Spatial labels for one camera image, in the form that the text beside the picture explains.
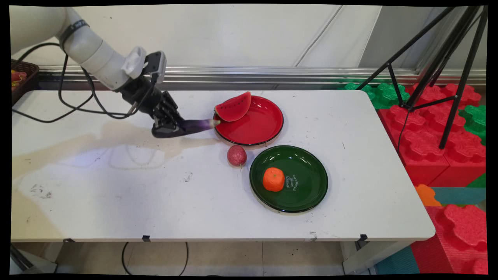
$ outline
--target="tripod leg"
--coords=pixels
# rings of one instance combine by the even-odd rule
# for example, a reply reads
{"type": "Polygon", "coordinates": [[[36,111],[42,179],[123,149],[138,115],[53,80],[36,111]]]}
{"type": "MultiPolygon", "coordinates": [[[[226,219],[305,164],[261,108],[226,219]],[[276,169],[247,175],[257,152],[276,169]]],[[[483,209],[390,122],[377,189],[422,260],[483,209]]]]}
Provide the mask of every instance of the tripod leg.
{"type": "Polygon", "coordinates": [[[392,63],[396,58],[398,58],[402,53],[404,53],[409,47],[411,47],[420,37],[422,37],[427,31],[433,28],[439,21],[441,21],[447,14],[449,14],[455,7],[447,7],[442,11],[435,19],[433,19],[426,27],[424,27],[415,37],[413,37],[408,43],[406,43],[397,53],[395,53],[390,59],[388,59],[380,68],[377,69],[370,77],[368,77],[360,86],[356,89],[361,90],[369,82],[371,82],[375,77],[377,77],[380,72],[382,72],[387,64],[392,63]]]}
{"type": "Polygon", "coordinates": [[[450,60],[451,55],[457,49],[458,45],[460,45],[460,42],[462,42],[462,40],[465,38],[465,36],[469,32],[470,28],[472,28],[472,26],[474,26],[474,23],[476,23],[476,21],[481,17],[481,15],[482,15],[482,12],[481,12],[481,14],[479,14],[476,17],[476,19],[474,19],[474,21],[470,24],[470,26],[466,28],[465,33],[463,33],[463,35],[460,36],[460,38],[458,39],[458,41],[456,41],[454,43],[454,45],[451,47],[449,53],[446,55],[446,57],[444,58],[443,62],[441,63],[441,66],[439,66],[439,69],[436,71],[436,74],[434,74],[434,76],[432,77],[432,81],[430,82],[429,87],[433,87],[434,86],[434,84],[436,83],[437,79],[439,78],[439,76],[443,72],[444,67],[446,67],[446,64],[448,63],[448,60],[450,60]]]}
{"type": "Polygon", "coordinates": [[[461,33],[465,32],[466,26],[468,26],[468,24],[470,24],[470,22],[472,21],[472,18],[474,18],[478,9],[479,9],[479,6],[467,7],[464,14],[460,18],[460,20],[458,21],[456,26],[453,28],[453,30],[451,31],[448,38],[446,38],[446,41],[444,42],[443,46],[441,47],[441,49],[437,53],[436,57],[432,61],[431,65],[429,66],[429,69],[427,70],[425,75],[422,77],[422,79],[420,79],[420,82],[419,82],[417,88],[415,89],[415,91],[413,91],[413,94],[410,96],[410,98],[406,102],[406,104],[409,107],[413,107],[417,103],[421,93],[424,91],[425,87],[429,83],[429,79],[432,77],[432,75],[436,71],[436,68],[441,64],[441,62],[445,58],[446,54],[448,53],[450,48],[453,46],[453,43],[455,42],[455,40],[458,39],[458,36],[461,33]]]}
{"type": "Polygon", "coordinates": [[[460,103],[460,99],[462,98],[464,87],[465,84],[467,83],[467,78],[469,77],[470,68],[472,67],[474,58],[476,57],[477,49],[479,48],[479,43],[483,36],[487,20],[488,20],[488,6],[484,6],[483,14],[481,15],[481,19],[479,20],[479,25],[477,26],[476,35],[474,36],[474,41],[472,41],[472,45],[469,50],[469,56],[467,57],[467,61],[465,62],[462,77],[460,78],[460,82],[458,83],[456,98],[453,101],[453,105],[451,106],[450,115],[446,122],[443,136],[441,137],[441,142],[439,143],[440,149],[444,149],[444,147],[446,146],[446,141],[448,140],[448,135],[450,134],[451,125],[453,125],[453,120],[455,119],[455,115],[458,110],[458,105],[460,103]]]}
{"type": "Polygon", "coordinates": [[[403,105],[403,98],[401,97],[401,93],[399,92],[398,83],[396,82],[396,76],[394,75],[394,71],[392,70],[392,66],[390,63],[387,64],[387,68],[389,69],[389,74],[391,75],[392,84],[394,86],[394,90],[396,91],[396,95],[398,96],[399,105],[403,105]]]}

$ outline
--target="table leg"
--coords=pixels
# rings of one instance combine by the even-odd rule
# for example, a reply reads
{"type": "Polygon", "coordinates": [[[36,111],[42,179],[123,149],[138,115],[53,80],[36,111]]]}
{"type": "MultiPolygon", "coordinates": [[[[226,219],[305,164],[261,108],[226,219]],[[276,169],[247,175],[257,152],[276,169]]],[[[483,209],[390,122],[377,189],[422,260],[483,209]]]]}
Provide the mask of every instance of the table leg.
{"type": "MultiPolygon", "coordinates": [[[[412,244],[413,241],[372,241],[349,256],[343,252],[343,268],[346,275],[360,274],[383,259],[412,244]]],[[[346,243],[341,248],[348,248],[346,243]]]]}

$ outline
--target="orange foam piece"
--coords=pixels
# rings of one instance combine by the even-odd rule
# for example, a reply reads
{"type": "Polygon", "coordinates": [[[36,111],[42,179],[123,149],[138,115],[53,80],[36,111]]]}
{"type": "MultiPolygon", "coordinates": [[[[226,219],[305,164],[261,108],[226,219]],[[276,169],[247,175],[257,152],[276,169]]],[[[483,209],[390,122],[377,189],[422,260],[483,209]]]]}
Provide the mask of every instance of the orange foam piece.
{"type": "Polygon", "coordinates": [[[441,203],[434,198],[436,196],[436,192],[432,188],[424,184],[420,184],[415,186],[415,190],[417,191],[424,206],[442,206],[441,203]]]}

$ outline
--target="black clip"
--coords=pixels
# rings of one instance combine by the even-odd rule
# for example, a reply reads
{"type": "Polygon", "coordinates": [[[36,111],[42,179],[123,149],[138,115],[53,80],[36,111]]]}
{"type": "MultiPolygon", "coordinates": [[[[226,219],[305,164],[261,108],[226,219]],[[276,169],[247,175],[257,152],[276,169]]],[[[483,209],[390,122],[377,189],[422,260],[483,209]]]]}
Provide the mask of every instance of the black clip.
{"type": "Polygon", "coordinates": [[[360,241],[365,241],[365,240],[367,240],[367,238],[368,238],[368,237],[367,237],[367,235],[366,235],[366,234],[360,234],[360,239],[358,239],[358,242],[360,242],[360,241]]]}

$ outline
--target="orange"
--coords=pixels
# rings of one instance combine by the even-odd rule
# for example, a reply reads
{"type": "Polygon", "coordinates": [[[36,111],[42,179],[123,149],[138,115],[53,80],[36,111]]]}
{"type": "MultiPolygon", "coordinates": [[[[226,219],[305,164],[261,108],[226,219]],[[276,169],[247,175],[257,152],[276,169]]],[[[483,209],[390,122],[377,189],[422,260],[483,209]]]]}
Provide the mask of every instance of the orange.
{"type": "Polygon", "coordinates": [[[263,187],[269,191],[278,192],[283,189],[283,184],[285,182],[285,176],[282,170],[270,167],[263,175],[263,187]]]}

